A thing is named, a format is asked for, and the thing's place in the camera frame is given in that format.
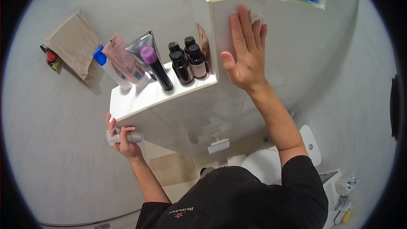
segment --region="corner shelf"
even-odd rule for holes
[[[199,89],[216,84],[218,81],[215,74],[207,74],[203,79],[194,79],[188,85],[181,85],[172,69],[172,63],[164,64],[168,77],[174,87],[170,91],[161,88],[158,81],[150,78],[150,82],[144,89],[137,88],[134,84],[129,90],[123,90],[120,86],[112,89],[110,97],[110,113],[117,121],[123,120],[155,105],[164,103],[179,96],[197,91]]]

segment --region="spray bottle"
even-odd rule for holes
[[[113,135],[113,132],[114,132],[114,129],[106,131],[106,139],[107,139],[107,142],[110,144],[110,146],[113,146],[115,143],[118,143],[118,142],[120,143],[119,134]],[[129,135],[126,135],[126,137],[127,137],[127,142],[132,143],[132,144],[140,143],[144,140],[142,133],[131,132]]]

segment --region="beige towel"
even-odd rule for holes
[[[44,41],[88,86],[96,76],[98,63],[93,59],[93,52],[100,44],[80,11],[69,16]]]

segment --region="person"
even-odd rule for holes
[[[145,199],[136,228],[322,228],[328,216],[328,199],[308,157],[302,137],[284,105],[265,78],[267,25],[250,23],[240,6],[230,18],[237,58],[222,52],[223,67],[231,82],[244,89],[262,114],[278,149],[282,186],[265,185],[242,167],[204,171],[179,202],[171,204],[143,159],[140,147],[126,141],[114,148],[130,161]],[[106,121],[109,130],[116,120]]]

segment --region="white bottle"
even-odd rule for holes
[[[115,143],[120,143],[119,134],[113,135],[114,130],[116,130],[116,132],[120,132],[120,130],[117,128],[106,131],[106,139],[107,139],[107,142],[110,144],[110,146],[113,146]],[[126,135],[126,138],[127,138],[127,142],[132,143],[132,144],[140,143],[144,140],[142,133],[134,133],[134,132],[131,132],[129,135]]]
[[[93,53],[93,58],[99,63],[99,65],[103,68],[103,70],[112,78],[114,79],[117,84],[122,87],[122,89],[127,90],[130,89],[133,85],[129,79],[125,77],[111,62],[107,59],[106,55],[102,53],[103,45],[100,45],[96,48],[95,52]]]

